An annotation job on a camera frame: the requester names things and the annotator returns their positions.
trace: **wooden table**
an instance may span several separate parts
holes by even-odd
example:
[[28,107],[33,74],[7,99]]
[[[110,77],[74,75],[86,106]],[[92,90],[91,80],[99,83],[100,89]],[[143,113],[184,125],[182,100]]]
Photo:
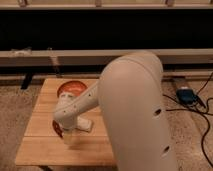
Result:
[[[64,144],[52,128],[52,114],[58,87],[71,79],[46,79],[18,150],[16,165],[35,166],[112,166],[111,145],[99,108],[83,114],[92,119],[91,133],[75,130],[72,145]],[[78,79],[90,86],[95,79]]]
[[[114,166],[111,146],[106,134],[100,109],[95,108],[83,114],[92,119],[95,124],[91,133],[75,130],[71,146],[64,144],[52,128],[52,114],[57,103],[58,87],[70,79],[47,79],[41,89],[33,110],[24,138],[16,156],[16,165],[22,166]],[[95,79],[80,79],[90,86]],[[189,82],[194,90],[199,90],[204,82]],[[213,93],[213,82],[203,90],[202,98],[207,99]],[[162,82],[165,94],[173,96],[174,90],[169,82]],[[177,104],[164,99],[167,108],[178,108]],[[172,140],[177,160],[182,170],[205,170],[212,168],[207,163],[201,151],[201,135],[206,129],[206,122],[199,115],[188,111],[168,112]],[[212,156],[213,134],[206,137],[205,149]]]

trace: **white object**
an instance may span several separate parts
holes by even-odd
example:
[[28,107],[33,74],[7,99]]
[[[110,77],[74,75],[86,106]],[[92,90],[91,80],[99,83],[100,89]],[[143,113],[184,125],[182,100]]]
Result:
[[59,102],[54,119],[73,129],[79,114],[99,104],[120,171],[177,171],[164,114],[162,73],[153,53],[120,57],[82,95],[69,104]]

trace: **table leg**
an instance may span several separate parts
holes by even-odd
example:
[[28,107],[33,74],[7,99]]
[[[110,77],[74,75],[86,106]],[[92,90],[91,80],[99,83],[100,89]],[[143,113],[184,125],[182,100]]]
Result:
[[40,169],[42,169],[43,171],[53,171],[51,168],[49,168],[48,166],[38,166]]

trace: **black cable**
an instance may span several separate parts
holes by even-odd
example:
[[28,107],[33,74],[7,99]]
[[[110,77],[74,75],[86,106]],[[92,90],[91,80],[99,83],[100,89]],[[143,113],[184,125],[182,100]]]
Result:
[[187,110],[187,111],[191,111],[191,112],[200,112],[200,113],[202,113],[202,114],[204,114],[204,115],[209,115],[209,116],[213,116],[213,114],[212,113],[209,113],[209,101],[210,100],[213,100],[213,98],[209,98],[208,100],[207,100],[207,111],[206,112],[202,112],[202,111],[200,111],[200,110],[194,110],[193,108],[191,108],[191,107],[195,107],[196,108],[196,106],[186,106],[186,105],[183,105],[183,104],[181,104],[180,102],[178,102],[176,99],[174,99],[174,98],[172,98],[172,97],[170,97],[170,96],[168,96],[168,95],[166,95],[166,94],[163,94],[163,96],[164,97],[167,97],[167,98],[169,98],[170,100],[172,100],[172,101],[174,101],[175,103],[177,103],[177,104],[179,104],[179,105],[181,105],[182,107],[184,107],[184,109],[174,109],[174,111],[176,111],[176,110]]
[[[196,93],[196,96],[199,95],[199,93],[206,87],[206,85],[209,83],[209,81],[211,80],[213,76],[213,72],[211,73],[211,75],[209,76],[208,80],[206,81],[206,83],[197,91]],[[193,112],[193,113],[196,113],[196,114],[199,114],[201,117],[203,117],[207,123],[207,128],[204,132],[204,134],[202,135],[202,138],[201,138],[201,149],[202,149],[202,153],[204,155],[204,157],[206,158],[207,162],[209,163],[209,165],[213,168],[213,162],[209,159],[206,151],[205,151],[205,147],[204,147],[204,142],[205,142],[205,138],[206,136],[208,135],[210,129],[211,129],[211,124],[208,120],[208,118],[205,116],[205,115],[210,115],[210,116],[213,116],[213,114],[209,113],[209,110],[210,110],[210,107],[209,107],[209,102],[211,100],[213,100],[213,97],[210,97],[206,100],[206,111],[203,112],[203,111],[200,111],[198,108],[197,108],[197,105],[198,105],[198,102],[196,102],[194,105],[184,105],[184,104],[181,104],[179,101],[177,101],[176,99],[166,95],[166,94],[163,94],[164,97],[167,97],[169,98],[170,100],[174,101],[175,103],[181,105],[182,107],[184,107],[183,109],[166,109],[166,111],[178,111],[178,110],[184,110],[184,111],[190,111],[190,112]]]
[[208,80],[206,81],[206,83],[200,88],[200,90],[197,91],[196,95],[198,96],[200,94],[200,92],[206,87],[206,85],[209,83],[209,81],[211,80],[213,76],[213,72],[211,73],[211,75],[209,76]]
[[[177,110],[186,110],[186,111],[188,111],[188,109],[167,109],[166,111],[177,111]],[[209,133],[209,131],[211,129],[211,124],[210,124],[208,118],[204,114],[199,113],[199,112],[194,111],[194,110],[190,110],[190,111],[202,116],[205,119],[206,123],[207,123],[207,128],[206,128],[206,130],[205,130],[205,132],[204,132],[204,134],[202,135],[202,138],[201,138],[201,150],[202,150],[202,153],[203,153],[204,157],[208,161],[209,165],[213,168],[213,163],[209,159],[209,157],[208,157],[208,155],[207,155],[207,153],[205,151],[205,148],[204,148],[205,138],[206,138],[207,134]]]

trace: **black wall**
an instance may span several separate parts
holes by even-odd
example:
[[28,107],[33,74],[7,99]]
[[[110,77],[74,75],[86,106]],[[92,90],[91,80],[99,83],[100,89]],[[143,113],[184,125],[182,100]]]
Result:
[[213,10],[2,10],[0,50],[213,48]]

